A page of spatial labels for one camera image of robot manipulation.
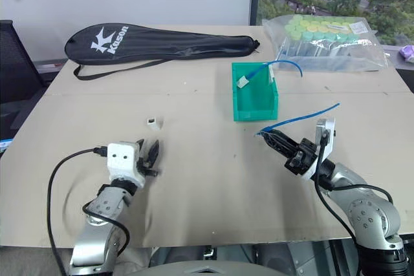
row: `bag strap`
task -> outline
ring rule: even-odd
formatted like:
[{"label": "bag strap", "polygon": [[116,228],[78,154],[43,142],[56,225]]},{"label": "bag strap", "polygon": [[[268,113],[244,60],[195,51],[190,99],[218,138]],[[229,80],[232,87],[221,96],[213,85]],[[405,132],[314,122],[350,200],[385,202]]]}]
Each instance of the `bag strap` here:
[{"label": "bag strap", "polygon": [[101,78],[101,77],[104,77],[104,76],[108,76],[110,74],[114,74],[115,72],[121,72],[121,71],[128,71],[128,70],[133,70],[133,69],[150,67],[150,66],[154,66],[154,65],[159,65],[159,64],[165,63],[166,61],[170,61],[170,59],[160,59],[158,61],[149,61],[148,63],[142,64],[142,65],[139,65],[139,66],[134,66],[134,67],[131,67],[131,68],[120,69],[120,70],[114,70],[114,71],[110,71],[110,72],[103,72],[101,74],[91,74],[90,76],[79,76],[79,71],[81,71],[81,69],[83,68],[83,65],[79,65],[73,71],[73,74],[79,80],[89,81],[89,80],[95,80],[95,79],[98,79],[98,78]]}]

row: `robotic arm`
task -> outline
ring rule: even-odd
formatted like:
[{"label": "robotic arm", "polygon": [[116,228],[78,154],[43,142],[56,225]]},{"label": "robotic arm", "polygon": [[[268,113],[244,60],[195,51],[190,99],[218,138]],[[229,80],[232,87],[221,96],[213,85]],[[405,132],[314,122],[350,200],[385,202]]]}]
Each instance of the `robotic arm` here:
[{"label": "robotic arm", "polygon": [[73,249],[70,275],[111,275],[115,260],[129,242],[123,225],[137,189],[143,189],[145,176],[157,176],[152,167],[158,156],[156,141],[144,161],[142,146],[137,143],[110,143],[101,156],[107,157],[111,184],[103,185],[97,197],[84,205],[86,224]]},{"label": "robotic arm", "polygon": [[[346,166],[327,159],[333,148],[334,120],[318,121],[316,143],[306,138],[297,143],[277,130],[261,135],[287,158],[288,170],[306,180],[317,180],[318,190],[347,215],[365,276],[408,275],[407,257],[398,235],[400,217],[392,201],[364,187],[371,186]],[[87,219],[74,247],[70,275],[112,274],[116,257],[129,242],[123,223],[133,195],[144,187],[145,176],[157,176],[152,167],[158,156],[158,141],[149,150],[147,160],[142,154],[143,143],[111,143],[101,148],[100,155],[107,156],[111,184],[103,185],[98,196],[83,207]]]},{"label": "robotic arm", "polygon": [[285,167],[306,180],[315,180],[318,155],[316,151],[325,138],[322,162],[317,172],[319,186],[347,215],[358,249],[361,270],[365,276],[407,275],[408,262],[402,239],[398,235],[400,216],[397,209],[371,189],[366,181],[346,166],[327,159],[335,136],[334,120],[319,120],[316,143],[302,139],[296,143],[277,130],[262,132],[266,143],[287,157]]}]

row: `small white cube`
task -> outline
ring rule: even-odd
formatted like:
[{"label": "small white cube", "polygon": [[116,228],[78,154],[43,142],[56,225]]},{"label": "small white cube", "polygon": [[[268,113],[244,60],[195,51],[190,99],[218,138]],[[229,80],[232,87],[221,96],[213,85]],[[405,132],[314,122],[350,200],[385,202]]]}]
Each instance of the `small white cube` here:
[{"label": "small white cube", "polygon": [[157,121],[156,118],[148,118],[147,119],[147,125],[153,131],[160,131],[161,130],[161,124],[160,124],[160,122]]},{"label": "small white cube", "polygon": [[239,89],[241,89],[242,87],[244,87],[246,84],[248,83],[248,80],[246,79],[246,76],[241,77],[238,81],[237,81],[237,87]]}]

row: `window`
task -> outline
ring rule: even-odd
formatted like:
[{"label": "window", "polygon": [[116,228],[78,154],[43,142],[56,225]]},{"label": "window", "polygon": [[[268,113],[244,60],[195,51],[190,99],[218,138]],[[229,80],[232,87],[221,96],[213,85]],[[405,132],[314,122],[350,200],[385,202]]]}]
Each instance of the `window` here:
[{"label": "window", "polygon": [[293,13],[365,17],[381,44],[414,44],[414,0],[259,0],[256,24]]}]

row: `purple object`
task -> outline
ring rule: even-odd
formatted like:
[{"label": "purple object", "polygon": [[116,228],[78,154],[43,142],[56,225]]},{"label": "purple object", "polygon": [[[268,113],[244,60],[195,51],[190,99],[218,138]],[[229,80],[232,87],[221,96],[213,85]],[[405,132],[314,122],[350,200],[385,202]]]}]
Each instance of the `purple object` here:
[{"label": "purple object", "polygon": [[400,54],[409,63],[414,63],[414,45],[406,45],[400,49]]}]

